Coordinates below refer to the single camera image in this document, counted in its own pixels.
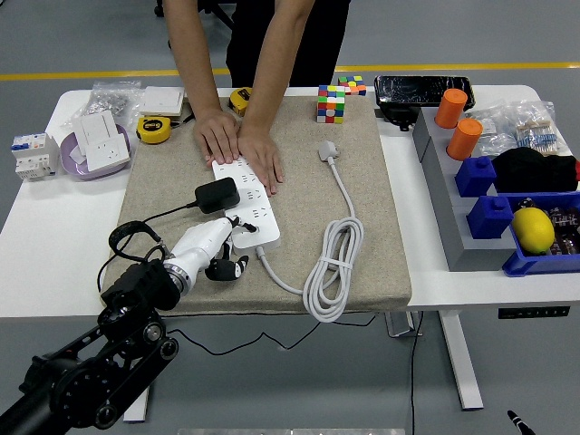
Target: lemon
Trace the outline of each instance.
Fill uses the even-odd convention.
[[[541,254],[554,243],[556,234],[552,221],[539,208],[521,208],[514,213],[511,225],[517,241],[527,252]]]

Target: gray floor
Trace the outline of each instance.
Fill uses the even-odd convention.
[[[0,8],[0,74],[173,69],[155,2],[5,0]],[[353,0],[339,65],[579,62],[572,1]],[[215,67],[225,65],[227,29],[204,16]],[[374,75],[363,72],[371,83]],[[580,96],[575,69],[401,72],[467,75],[473,84],[527,84],[556,105],[556,122],[577,155]],[[142,78],[172,85],[177,78]],[[61,94],[90,89],[93,79],[0,81],[0,225],[20,186],[8,145],[14,135],[43,131]],[[217,85],[229,85],[226,76]],[[346,317],[363,323],[370,314]],[[499,321],[493,309],[461,315],[486,408],[462,412],[434,313],[425,316],[416,363],[418,434],[517,433],[506,415],[519,413],[538,435],[577,433],[580,396],[576,331],[567,318]],[[17,390],[34,354],[58,349],[94,319],[2,321],[0,411]],[[307,332],[307,316],[223,316],[179,319],[213,350],[226,350],[267,331],[284,343]],[[152,390],[149,422],[118,423],[108,433],[177,433],[179,428],[405,428],[411,433],[412,341],[387,337],[382,317],[366,328],[323,325],[292,352],[263,341],[212,357],[181,342],[179,358]],[[101,433],[72,430],[72,433]]]

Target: yellow tape measure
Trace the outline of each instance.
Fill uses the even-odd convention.
[[[246,107],[250,101],[251,94],[252,88],[236,89],[229,96],[229,103],[227,106],[239,116],[244,116],[246,114]]]
[[[158,144],[171,136],[171,120],[163,116],[139,118],[137,137],[145,143]]]

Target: purple bowl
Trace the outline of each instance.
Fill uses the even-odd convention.
[[[129,144],[127,131],[125,131],[121,125],[115,125],[117,126],[117,132],[125,137],[127,151],[129,152],[129,155],[131,155],[131,145]],[[79,179],[97,179],[99,177],[104,177],[105,175],[111,175],[115,172],[119,172],[121,169],[127,166],[127,163],[129,163],[126,161],[125,163],[121,163],[111,168],[99,169],[94,170],[93,172],[89,172],[89,168],[87,167],[87,160],[79,165],[73,159],[71,159],[71,156],[69,155],[71,154],[71,151],[74,150],[74,147],[76,147],[78,144],[79,142],[77,142],[74,133],[71,133],[66,138],[64,138],[63,143],[61,143],[61,162],[63,163],[64,170],[66,170],[69,174],[78,177]]]

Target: plug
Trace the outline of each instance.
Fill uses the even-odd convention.
[[[214,213],[239,203],[236,182],[231,177],[218,179],[196,188],[196,205],[202,213]]]
[[[334,142],[330,142],[329,140],[325,140],[318,147],[318,155],[322,161],[328,161],[329,157],[338,157],[339,154],[340,153],[338,152],[336,145],[334,145]]]

